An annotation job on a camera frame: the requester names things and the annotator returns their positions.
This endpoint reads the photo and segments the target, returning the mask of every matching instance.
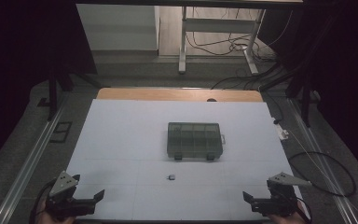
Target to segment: small dark object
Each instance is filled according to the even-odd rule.
[[[175,180],[175,175],[169,175],[169,176],[167,177],[167,179],[169,179],[169,180]]]

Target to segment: metal rail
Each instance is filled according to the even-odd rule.
[[[62,115],[62,111],[66,102],[68,101],[69,93],[63,92],[63,96],[59,103],[59,108],[56,115],[52,118],[51,121],[48,121],[45,125],[42,133],[34,144],[33,149],[28,155],[25,163],[22,165],[19,174],[14,180],[13,184],[10,187],[10,190],[7,193],[4,201],[0,206],[0,224],[6,224],[9,222],[11,216],[13,215],[14,210],[16,209],[17,204],[19,203],[20,197],[25,191],[25,188],[28,185],[28,182],[34,173],[34,169],[39,162],[40,157],[43,154],[43,151],[48,144],[48,140],[51,137],[51,134],[54,131],[54,127],[57,124],[58,120]]]

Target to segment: black curtain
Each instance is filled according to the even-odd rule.
[[[0,148],[29,102],[31,88],[69,73],[96,74],[72,0],[0,1]]]
[[[358,160],[358,1],[348,1],[315,60],[318,108]]]

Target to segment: black cable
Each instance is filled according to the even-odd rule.
[[[42,198],[42,195],[43,193],[46,191],[46,189],[48,188],[52,188],[54,183],[56,182],[57,178],[54,178],[52,180],[50,180],[45,186],[43,186],[43,188],[39,191],[39,193],[37,194],[37,197],[36,197],[36,200],[34,201],[34,207],[33,209],[31,210],[31,213],[30,213],[30,217],[29,217],[29,220],[28,220],[28,223],[29,224],[35,224],[35,219],[36,219],[36,216],[38,214],[40,214],[40,212],[37,212],[36,213],[36,209],[37,209],[37,206],[39,205],[39,201],[40,199]]]
[[[232,51],[229,51],[229,52],[221,53],[221,54],[213,53],[213,52],[211,52],[211,51],[209,51],[209,50],[207,50],[207,49],[199,48],[199,47],[196,47],[196,46],[192,45],[192,44],[190,43],[190,41],[188,40],[187,34],[186,34],[186,39],[187,39],[188,44],[189,44],[191,47],[193,47],[194,49],[201,49],[201,50],[204,50],[204,51],[206,51],[206,52],[208,52],[208,53],[210,53],[210,54],[212,54],[212,55],[223,56],[223,55],[228,55],[229,53],[232,52]]]
[[[260,78],[262,77],[265,77],[269,74],[271,74],[277,67],[279,67],[281,64],[279,62],[275,63],[274,65],[272,65],[270,67],[269,70],[267,70],[266,72],[264,73],[261,73],[259,74],[257,77],[255,77],[253,80],[249,81],[248,83],[246,83],[244,86],[243,86],[243,89],[246,91],[246,87],[248,86],[249,83],[252,83],[252,82],[256,82],[257,80],[259,80]]]
[[[315,187],[316,189],[319,189],[323,192],[326,192],[328,194],[332,194],[334,196],[338,196],[338,197],[351,197],[352,195],[354,195],[356,193],[356,190],[357,190],[357,187],[356,187],[356,183],[354,181],[354,178],[353,176],[351,175],[351,173],[349,172],[349,170],[341,163],[339,162],[338,160],[334,159],[333,157],[327,155],[327,154],[324,154],[322,152],[317,152],[317,151],[308,151],[308,152],[300,152],[300,153],[297,153],[296,155],[293,155],[291,156],[288,161],[289,161],[289,164],[298,172],[299,175],[301,175],[305,180],[309,181],[292,163],[291,163],[291,160],[298,157],[298,156],[301,156],[301,155],[309,155],[309,154],[316,154],[316,155],[321,155],[321,156],[325,156],[327,158],[329,158],[330,160],[334,161],[336,164],[338,164],[344,171],[345,173],[347,173],[348,177],[351,179],[351,183],[352,183],[352,189],[349,193],[345,193],[345,194],[337,194],[335,192],[332,192],[332,191],[329,191],[327,189],[323,189],[322,187],[318,186],[318,185],[315,185],[314,183],[310,182],[312,184],[313,187]]]
[[[313,216],[312,216],[312,212],[310,211],[310,206],[306,203],[306,202],[304,202],[304,200],[302,200],[302,199],[300,199],[300,198],[298,198],[298,197],[296,197],[299,201],[301,201],[303,204],[305,204],[305,206],[307,207],[307,211],[308,211],[308,213],[310,213],[310,220],[313,220]]]
[[[222,83],[222,82],[224,82],[224,81],[227,81],[227,80],[230,80],[230,79],[248,79],[248,78],[252,79],[252,78],[257,78],[257,77],[259,77],[259,76],[265,76],[265,75],[271,73],[273,70],[275,70],[275,68],[277,68],[278,66],[279,66],[279,65],[278,65],[277,63],[275,63],[275,64],[272,65],[272,66],[270,67],[270,69],[267,70],[266,72],[260,73],[260,74],[258,74],[258,75],[251,76],[251,77],[226,77],[226,78],[223,78],[222,80],[216,82],[216,83],[211,87],[211,90],[213,90],[213,89],[214,89],[217,85],[219,85],[220,83]]]

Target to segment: table leg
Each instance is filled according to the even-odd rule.
[[[179,74],[186,72],[186,7],[182,7],[182,38],[179,52]]]
[[[257,70],[257,67],[255,66],[255,62],[253,59],[252,49],[253,49],[253,45],[255,42],[255,38],[257,37],[257,34],[258,34],[258,29],[260,28],[261,20],[263,19],[264,12],[265,12],[265,9],[260,9],[258,11],[257,18],[255,19],[255,25],[254,25],[254,28],[252,31],[252,35],[249,40],[249,45],[246,48],[246,50],[243,52],[245,54],[246,61],[249,64],[249,68],[250,68],[252,74],[258,74],[258,70]]]

